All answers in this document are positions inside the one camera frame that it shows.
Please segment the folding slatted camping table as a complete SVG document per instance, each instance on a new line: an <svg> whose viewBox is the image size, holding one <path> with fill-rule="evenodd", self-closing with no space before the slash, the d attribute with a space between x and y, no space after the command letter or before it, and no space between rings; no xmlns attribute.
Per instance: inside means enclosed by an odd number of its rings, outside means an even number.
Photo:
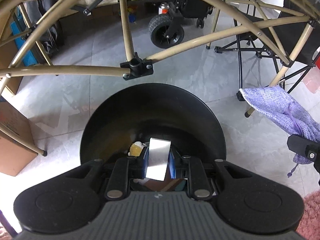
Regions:
<svg viewBox="0 0 320 240"><path fill-rule="evenodd" d="M30 1L39 0L1 0L1 14L13 14L17 7ZM6 86L12 77L45 74L96 74L102 76L120 76L125 80L131 80L151 75L153 73L152 66L156 62L201 45L210 46L212 42L230 36L235 36L236 41L224 47L216 47L215 51L217 53L226 51L242 53L244 48L240 46L241 40L253 42L254 39L259 39L263 43L263 47L257 48L255 51L260 57L279 59L282 62L283 66L277 72L274 82L284 83L288 79L287 70L298 60L303 46L308 41L308 37L301 35L299 40L294 43L293 50L288 51L287 47L281 42L276 32L276 27L296 23L306 23L311 27L314 23L319 22L319 0L284 0L283 6L279 7L278 10L285 13L285 17L275 19L267 18L265 14L261 14L260 17L243 14L236 8L240 0L200 0L216 12L223 11L227 13L233 18L235 26L223 31L212 30L208 35L184 42L184 31L181 26L181 20L184 18L183 9L189 0L167 0L169 4L168 12L155 16L149 24L151 41L154 45L161 48L161 52L142 59L133 47L127 12L128 0L111 0L117 1L120 5L123 27L126 61L121 63L119 67L54 66L50 62L47 62L45 65L39 65L32 69L21 68L20 62L27 51L38 44L40 37L59 20L66 10L75 10L79 1L54 0L53 6L35 24L26 28L23 32L23 35L26 36L24 45L12 59L8 68L1 72L2 87ZM95 4L99 4L100 1L102 0L95 0Z"/></svg>

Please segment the purple woven pouch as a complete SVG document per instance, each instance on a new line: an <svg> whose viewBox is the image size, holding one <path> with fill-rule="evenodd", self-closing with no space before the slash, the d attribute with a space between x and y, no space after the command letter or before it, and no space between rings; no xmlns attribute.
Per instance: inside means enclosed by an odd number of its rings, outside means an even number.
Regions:
<svg viewBox="0 0 320 240"><path fill-rule="evenodd" d="M279 86L240 89L244 100L284 130L319 142L319 123L290 94Z"/></svg>

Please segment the black wagon wheel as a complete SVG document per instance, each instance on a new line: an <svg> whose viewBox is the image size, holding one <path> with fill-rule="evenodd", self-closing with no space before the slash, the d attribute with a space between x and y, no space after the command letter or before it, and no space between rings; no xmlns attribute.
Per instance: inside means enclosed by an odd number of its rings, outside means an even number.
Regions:
<svg viewBox="0 0 320 240"><path fill-rule="evenodd" d="M184 38L184 30L179 20L169 14L154 16L149 22L151 42L158 48L167 49L180 44Z"/></svg>

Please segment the yellow white plush toy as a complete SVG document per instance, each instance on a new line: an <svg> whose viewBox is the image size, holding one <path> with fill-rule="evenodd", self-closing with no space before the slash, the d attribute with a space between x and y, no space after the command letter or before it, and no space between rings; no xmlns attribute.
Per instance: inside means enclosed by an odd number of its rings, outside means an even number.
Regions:
<svg viewBox="0 0 320 240"><path fill-rule="evenodd" d="M137 142L134 142L131 146L130 146L130 149L129 149L129 152L128 152L128 156L134 156L134 157L138 157L140 156L142 150L144 147L146 147L147 145L140 142L140 141L137 141Z"/></svg>

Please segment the black round trash bin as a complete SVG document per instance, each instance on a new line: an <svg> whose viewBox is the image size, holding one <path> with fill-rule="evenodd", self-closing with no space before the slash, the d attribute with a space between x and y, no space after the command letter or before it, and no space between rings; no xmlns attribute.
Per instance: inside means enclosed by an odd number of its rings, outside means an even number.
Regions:
<svg viewBox="0 0 320 240"><path fill-rule="evenodd" d="M80 163L114 163L135 142L168 140L180 155L204 164L227 155L225 136L213 111L189 91L143 83L108 97L90 117L80 144Z"/></svg>

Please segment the cardboard box with green liner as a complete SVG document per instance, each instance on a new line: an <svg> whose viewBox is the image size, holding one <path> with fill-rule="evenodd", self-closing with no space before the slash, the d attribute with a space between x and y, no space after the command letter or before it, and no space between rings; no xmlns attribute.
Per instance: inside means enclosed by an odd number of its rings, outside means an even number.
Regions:
<svg viewBox="0 0 320 240"><path fill-rule="evenodd" d="M34 142L29 120L4 98L1 98L1 123L27 142ZM1 133L0 151L1 173L13 177L37 157L36 153L4 133Z"/></svg>

